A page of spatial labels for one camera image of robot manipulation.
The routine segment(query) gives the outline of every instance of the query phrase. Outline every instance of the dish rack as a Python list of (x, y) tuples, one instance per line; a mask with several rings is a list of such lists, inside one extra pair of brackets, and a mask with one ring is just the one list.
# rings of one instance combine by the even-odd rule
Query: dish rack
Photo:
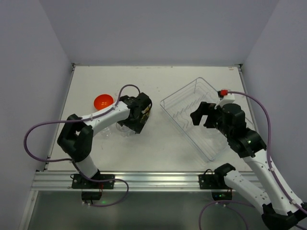
[[(199, 126), (194, 126), (190, 114), (201, 102), (217, 103), (217, 90), (205, 79), (197, 78), (173, 94), (164, 98), (160, 105), (171, 121), (185, 134), (187, 140), (200, 152), (205, 161), (214, 161), (218, 154), (230, 148), (227, 139), (216, 129), (203, 126), (207, 116), (203, 116)], [(247, 126), (254, 129), (246, 119)]]

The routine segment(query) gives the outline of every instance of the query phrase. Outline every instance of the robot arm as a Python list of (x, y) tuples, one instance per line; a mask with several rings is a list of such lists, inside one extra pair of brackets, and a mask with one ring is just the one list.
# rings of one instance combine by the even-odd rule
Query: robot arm
[(66, 123), (57, 142), (85, 176), (95, 179), (100, 172), (90, 156), (93, 137), (116, 122), (139, 134), (149, 117), (151, 106), (150, 98), (146, 94), (140, 93), (137, 97), (122, 96), (118, 104), (114, 103), (94, 114), (82, 117), (72, 114), (67, 120), (85, 119), (86, 121)]
[(307, 204), (291, 190), (287, 182), (272, 162), (272, 169), (277, 174), (282, 186), (291, 194), (289, 201), (277, 184), (266, 158), (266, 145), (260, 135), (246, 127), (245, 113), (234, 104), (233, 95), (221, 95), (218, 104), (201, 102), (199, 108), (191, 113), (194, 125), (199, 125), (203, 115), (207, 116), (206, 128), (218, 129), (226, 138), (230, 148), (249, 165), (258, 177), (265, 192), (246, 180), (234, 167), (225, 164), (214, 170), (216, 181), (237, 190), (262, 215), (266, 226), (271, 230), (288, 230), (306, 215), (295, 205), (307, 210)]

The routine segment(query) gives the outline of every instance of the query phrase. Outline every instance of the red connector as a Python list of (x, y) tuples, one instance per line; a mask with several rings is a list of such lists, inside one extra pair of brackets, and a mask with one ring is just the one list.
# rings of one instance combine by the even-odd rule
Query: red connector
[(227, 96), (228, 90), (221, 90), (221, 96)]

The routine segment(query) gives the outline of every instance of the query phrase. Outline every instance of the red bowl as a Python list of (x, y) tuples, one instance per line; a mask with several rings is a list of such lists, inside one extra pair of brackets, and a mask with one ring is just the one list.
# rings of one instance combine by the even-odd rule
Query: red bowl
[(94, 100), (94, 107), (97, 110), (101, 110), (104, 108), (107, 108), (111, 104), (114, 103), (113, 97), (111, 97), (109, 94), (101, 94)]

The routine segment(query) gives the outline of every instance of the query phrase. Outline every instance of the black mounting bracket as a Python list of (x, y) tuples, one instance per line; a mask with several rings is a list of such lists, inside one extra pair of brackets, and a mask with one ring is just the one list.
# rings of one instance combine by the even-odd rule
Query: black mounting bracket
[(84, 202), (91, 201), (93, 200), (100, 200), (102, 197), (102, 192), (81, 192), (81, 200)]
[(204, 173), (198, 175), (200, 189), (231, 189), (225, 185), (224, 181), (219, 180), (219, 176), (214, 173)]
[[(95, 183), (84, 179), (80, 174), (71, 175), (72, 189), (113, 189), (114, 181)], [(99, 174), (95, 177), (95, 180), (109, 180), (114, 179), (114, 174)]]

